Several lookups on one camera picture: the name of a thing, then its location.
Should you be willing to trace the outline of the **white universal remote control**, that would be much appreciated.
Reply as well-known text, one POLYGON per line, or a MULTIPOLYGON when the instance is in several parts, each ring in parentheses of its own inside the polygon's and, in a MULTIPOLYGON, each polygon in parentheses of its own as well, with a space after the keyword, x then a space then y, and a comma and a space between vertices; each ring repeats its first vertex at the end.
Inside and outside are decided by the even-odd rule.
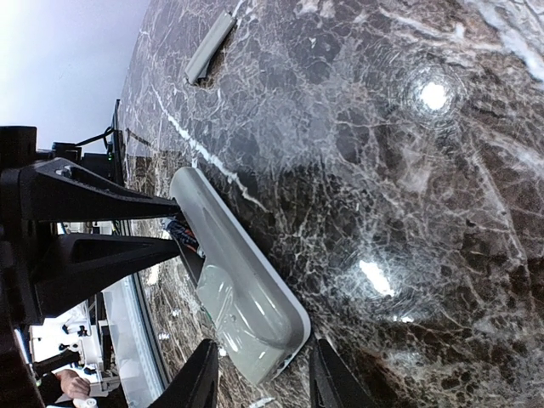
POLYGON ((169 193, 204 252, 196 294, 218 340, 248 382, 276 378, 309 339, 307 311, 200 169, 178 169, 169 193))

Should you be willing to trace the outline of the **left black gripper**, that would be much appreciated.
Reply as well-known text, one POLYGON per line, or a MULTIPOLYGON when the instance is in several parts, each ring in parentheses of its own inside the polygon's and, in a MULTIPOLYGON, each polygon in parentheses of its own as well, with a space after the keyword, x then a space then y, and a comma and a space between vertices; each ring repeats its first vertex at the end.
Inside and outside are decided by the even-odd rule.
POLYGON ((64 158, 37 161, 37 129, 1 127, 1 406, 43 407, 14 330, 62 315, 122 278, 175 258, 172 240, 59 235, 49 224, 176 215, 64 158))

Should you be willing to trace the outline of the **dark blue orange AAA battery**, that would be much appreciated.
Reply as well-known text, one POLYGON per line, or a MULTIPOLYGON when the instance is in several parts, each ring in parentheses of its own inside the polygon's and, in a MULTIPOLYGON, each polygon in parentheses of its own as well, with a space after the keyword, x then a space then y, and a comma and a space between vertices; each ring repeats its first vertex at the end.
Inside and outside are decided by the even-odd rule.
POLYGON ((163 229, 181 246, 190 249, 200 258, 206 255, 196 239, 195 234, 185 221, 176 218, 165 218, 163 220, 163 229))

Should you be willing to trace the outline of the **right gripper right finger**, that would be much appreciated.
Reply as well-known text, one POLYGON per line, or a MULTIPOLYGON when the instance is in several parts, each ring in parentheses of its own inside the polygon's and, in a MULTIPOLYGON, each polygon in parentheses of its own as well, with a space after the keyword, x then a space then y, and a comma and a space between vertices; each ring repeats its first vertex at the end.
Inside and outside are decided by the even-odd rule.
POLYGON ((312 407, 377 407, 376 402, 324 338, 315 341, 310 354, 309 385, 312 407))

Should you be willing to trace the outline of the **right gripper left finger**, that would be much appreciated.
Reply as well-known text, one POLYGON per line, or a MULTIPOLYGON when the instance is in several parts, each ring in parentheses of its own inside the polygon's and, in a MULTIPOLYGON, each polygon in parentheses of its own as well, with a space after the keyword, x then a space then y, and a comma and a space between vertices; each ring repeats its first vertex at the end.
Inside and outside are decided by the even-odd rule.
POLYGON ((214 408, 218 397, 218 345, 204 339, 150 408, 214 408))

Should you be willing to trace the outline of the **grey battery compartment cover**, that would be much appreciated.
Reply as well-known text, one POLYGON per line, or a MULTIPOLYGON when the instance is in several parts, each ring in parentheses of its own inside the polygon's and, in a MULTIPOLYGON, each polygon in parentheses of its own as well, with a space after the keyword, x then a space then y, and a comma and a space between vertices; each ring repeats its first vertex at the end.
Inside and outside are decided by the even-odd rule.
POLYGON ((228 36, 236 19, 231 13, 222 12, 203 37, 184 70, 186 80, 193 85, 207 76, 207 68, 224 39, 228 36))

